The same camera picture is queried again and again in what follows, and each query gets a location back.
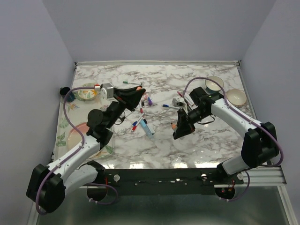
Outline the orange capped highlighter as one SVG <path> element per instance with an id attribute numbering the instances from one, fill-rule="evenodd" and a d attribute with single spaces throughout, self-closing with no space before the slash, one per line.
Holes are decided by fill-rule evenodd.
<path id="1" fill-rule="evenodd" d="M 177 130 L 177 125 L 175 123 L 171 122 L 171 127 L 172 127 L 174 132 Z"/>

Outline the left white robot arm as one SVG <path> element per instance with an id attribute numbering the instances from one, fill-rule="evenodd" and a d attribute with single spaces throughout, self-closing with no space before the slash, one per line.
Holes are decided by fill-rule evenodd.
<path id="1" fill-rule="evenodd" d="M 70 89 L 65 97 L 77 90 L 101 92 L 111 103 L 105 111 L 93 109 L 88 113 L 89 130 L 86 134 L 80 133 L 81 141 L 74 148 L 48 165 L 38 164 L 33 169 L 26 196 L 35 203 L 40 215 L 57 210 L 73 189 L 103 182 L 104 174 L 100 164 L 92 161 L 86 165 L 83 163 L 109 143 L 113 136 L 111 127 L 126 109 L 135 111 L 146 92 L 142 86 L 118 89 L 105 83 Z"/>

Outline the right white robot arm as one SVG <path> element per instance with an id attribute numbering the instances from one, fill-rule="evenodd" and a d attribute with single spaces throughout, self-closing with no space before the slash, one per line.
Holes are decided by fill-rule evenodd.
<path id="1" fill-rule="evenodd" d="M 196 108 L 189 112 L 183 109 L 177 111 L 178 119 L 173 129 L 175 140 L 193 133 L 194 124 L 212 115 L 231 126 L 243 138 L 240 154 L 217 165 L 214 176 L 218 182 L 225 184 L 233 178 L 233 174 L 256 168 L 279 154 L 272 123 L 261 123 L 236 107 L 229 107 L 220 93 L 208 94 L 199 87 L 192 90 L 190 97 Z"/>

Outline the green capped marker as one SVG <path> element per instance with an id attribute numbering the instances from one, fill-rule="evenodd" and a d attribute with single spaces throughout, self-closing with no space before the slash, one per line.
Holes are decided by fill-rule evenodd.
<path id="1" fill-rule="evenodd" d="M 123 84 L 130 84 L 130 85 L 142 86 L 142 83 L 136 83 L 136 82 L 123 81 L 122 83 L 123 83 Z"/>

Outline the black capped marker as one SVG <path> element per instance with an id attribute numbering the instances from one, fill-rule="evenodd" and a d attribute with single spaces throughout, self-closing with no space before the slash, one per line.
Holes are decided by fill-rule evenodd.
<path id="1" fill-rule="evenodd" d="M 144 123 L 147 125 L 149 131 L 152 133 L 152 135 L 154 135 L 154 130 L 151 128 L 151 126 L 148 124 L 146 119 L 143 119 Z"/>

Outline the light blue highlighter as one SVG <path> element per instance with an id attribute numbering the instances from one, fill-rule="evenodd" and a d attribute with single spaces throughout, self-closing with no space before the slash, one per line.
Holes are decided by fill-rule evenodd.
<path id="1" fill-rule="evenodd" d="M 144 132 L 146 133 L 146 135 L 148 136 L 149 139 L 154 139 L 154 136 L 152 135 L 152 133 L 149 131 L 147 125 L 144 123 L 143 119 L 140 122 Z"/>

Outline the floral ceramic bowl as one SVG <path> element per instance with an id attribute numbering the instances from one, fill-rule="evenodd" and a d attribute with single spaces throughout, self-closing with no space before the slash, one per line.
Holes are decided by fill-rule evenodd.
<path id="1" fill-rule="evenodd" d="M 86 83 L 83 87 L 92 87 L 92 89 L 80 89 L 78 90 L 78 99 L 81 101 L 93 100 L 98 92 L 94 89 L 95 83 Z"/>

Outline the white ceramic bowl blue rim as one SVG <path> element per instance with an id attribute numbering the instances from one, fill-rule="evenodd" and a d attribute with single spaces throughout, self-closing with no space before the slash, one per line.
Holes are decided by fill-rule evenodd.
<path id="1" fill-rule="evenodd" d="M 205 80 L 206 91 L 211 94 L 215 92 L 219 92 L 221 90 L 220 87 L 224 87 L 224 81 L 217 76 L 210 76 L 207 80 Z"/>

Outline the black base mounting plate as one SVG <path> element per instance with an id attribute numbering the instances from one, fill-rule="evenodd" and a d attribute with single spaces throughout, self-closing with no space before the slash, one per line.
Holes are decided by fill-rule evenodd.
<path id="1" fill-rule="evenodd" d="M 236 174 L 218 177 L 216 168 L 105 169 L 91 182 L 111 185 L 119 195 L 214 195 L 218 186 L 244 183 Z"/>

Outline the floral plastic tray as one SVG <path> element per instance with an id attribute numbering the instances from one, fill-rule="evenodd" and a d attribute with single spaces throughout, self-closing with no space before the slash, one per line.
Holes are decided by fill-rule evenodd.
<path id="1" fill-rule="evenodd" d="M 93 109 L 100 109 L 104 111 L 110 104 L 109 101 L 95 90 L 76 90 L 73 94 L 75 99 L 72 102 L 66 103 L 66 113 L 69 120 L 77 129 L 70 126 L 68 120 L 65 118 L 62 100 L 60 103 L 56 142 L 53 151 L 54 160 L 62 157 L 65 153 L 82 141 L 82 137 L 78 131 L 80 131 L 83 135 L 88 132 L 88 113 Z"/>

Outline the dark blue metal cup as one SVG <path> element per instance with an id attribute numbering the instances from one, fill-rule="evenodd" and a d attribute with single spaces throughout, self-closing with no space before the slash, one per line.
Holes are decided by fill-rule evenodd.
<path id="1" fill-rule="evenodd" d="M 66 102 L 73 102 L 75 100 L 75 95 L 69 87 L 60 88 L 60 95 Z"/>

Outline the pink ceramic plate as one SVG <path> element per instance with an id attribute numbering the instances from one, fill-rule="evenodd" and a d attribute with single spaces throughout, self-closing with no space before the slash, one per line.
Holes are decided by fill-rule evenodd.
<path id="1" fill-rule="evenodd" d="M 89 130 L 89 127 L 86 125 L 86 122 L 78 124 L 76 127 L 79 131 L 81 131 L 83 135 L 85 135 Z M 82 138 L 80 134 L 74 128 L 71 129 L 67 137 L 67 150 L 71 150 L 72 148 L 74 148 L 81 140 Z M 89 159 L 105 158 L 111 155 L 112 152 L 113 149 L 111 148 L 111 146 L 105 146 L 102 150 L 90 156 Z"/>

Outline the aluminium frame rail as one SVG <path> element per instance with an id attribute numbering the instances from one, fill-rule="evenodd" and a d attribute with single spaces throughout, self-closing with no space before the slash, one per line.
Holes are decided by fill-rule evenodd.
<path id="1" fill-rule="evenodd" d="M 251 187 L 277 187 L 286 185 L 286 179 L 280 166 L 258 167 L 246 172 L 242 172 L 245 185 L 248 184 L 248 177 L 246 173 L 248 173 L 250 177 Z"/>

